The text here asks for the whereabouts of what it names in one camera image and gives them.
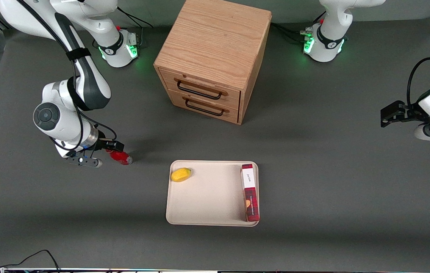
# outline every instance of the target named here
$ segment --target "beige tray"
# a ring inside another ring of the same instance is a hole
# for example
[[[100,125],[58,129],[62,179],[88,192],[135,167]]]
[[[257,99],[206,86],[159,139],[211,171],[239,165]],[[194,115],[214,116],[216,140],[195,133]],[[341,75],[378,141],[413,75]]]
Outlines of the beige tray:
[[[248,226],[258,224],[245,219],[244,187],[240,170],[252,164],[258,197],[258,166],[251,161],[177,160],[169,171],[166,220],[171,224]],[[190,168],[192,176],[173,182],[171,173]]]

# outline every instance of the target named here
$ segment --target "drawer handle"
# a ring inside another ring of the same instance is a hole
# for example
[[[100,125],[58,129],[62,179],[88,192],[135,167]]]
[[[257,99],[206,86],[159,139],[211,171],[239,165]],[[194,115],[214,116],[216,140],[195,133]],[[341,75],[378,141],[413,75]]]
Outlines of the drawer handle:
[[[210,115],[213,115],[213,116],[222,116],[222,115],[223,115],[223,112],[225,112],[223,109],[222,109],[222,112],[221,112],[221,113],[211,112],[211,111],[208,111],[208,110],[202,109],[202,108],[200,108],[200,107],[194,107],[193,105],[189,105],[189,104],[188,104],[188,102],[189,102],[189,100],[188,100],[188,99],[185,99],[185,105],[186,105],[186,107],[191,108],[191,109],[194,109],[194,110],[197,110],[197,111],[201,111],[201,112],[203,112],[203,113],[210,114]]]
[[[178,85],[178,89],[182,90],[182,91],[185,91],[185,92],[188,92],[188,93],[199,95],[199,96],[202,96],[202,97],[205,97],[205,98],[208,98],[208,99],[212,99],[212,100],[220,100],[220,98],[222,97],[222,92],[218,93],[218,96],[214,97],[214,96],[206,95],[206,94],[203,94],[203,93],[200,93],[200,92],[188,89],[188,88],[183,88],[183,87],[180,86],[180,84],[181,84],[181,81],[178,81],[178,84],[177,84]]]

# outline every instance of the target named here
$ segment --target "plaid box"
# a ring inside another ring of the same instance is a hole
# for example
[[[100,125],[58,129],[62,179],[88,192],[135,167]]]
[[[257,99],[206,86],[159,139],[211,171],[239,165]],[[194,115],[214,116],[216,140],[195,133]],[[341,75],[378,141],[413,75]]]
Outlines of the plaid box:
[[[255,176],[253,174],[253,166],[251,164],[242,165],[241,170],[242,181],[244,182],[245,196],[245,214],[247,221],[259,221],[257,192],[255,189]]]

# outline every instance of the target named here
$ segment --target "gray tabletop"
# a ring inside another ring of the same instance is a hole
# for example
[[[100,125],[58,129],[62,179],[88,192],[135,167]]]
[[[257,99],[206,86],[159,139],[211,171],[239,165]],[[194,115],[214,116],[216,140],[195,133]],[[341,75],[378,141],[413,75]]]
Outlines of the gray tabletop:
[[[306,24],[290,26],[302,29]],[[186,270],[430,271],[430,142],[418,123],[380,128],[430,56],[430,19],[357,22],[319,64],[271,29],[242,126],[174,107],[153,62],[167,28],[146,29],[140,58],[114,69],[94,53],[113,97],[89,115],[136,161],[66,164],[33,124],[47,83],[71,66],[51,40],[12,33],[0,64],[0,264],[40,249],[61,267]],[[88,33],[82,33],[90,46]],[[430,88],[430,62],[413,98]],[[260,168],[254,228],[170,225],[177,159],[250,160]],[[28,267],[52,267],[47,256]]]

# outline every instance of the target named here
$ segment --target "red bottle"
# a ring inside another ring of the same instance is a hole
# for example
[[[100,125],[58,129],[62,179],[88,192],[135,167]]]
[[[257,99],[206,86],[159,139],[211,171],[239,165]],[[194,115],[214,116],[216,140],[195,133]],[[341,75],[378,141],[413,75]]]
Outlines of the red bottle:
[[[105,150],[109,153],[113,160],[123,164],[125,166],[130,165],[132,163],[132,157],[128,155],[126,152],[118,152],[114,150]]]

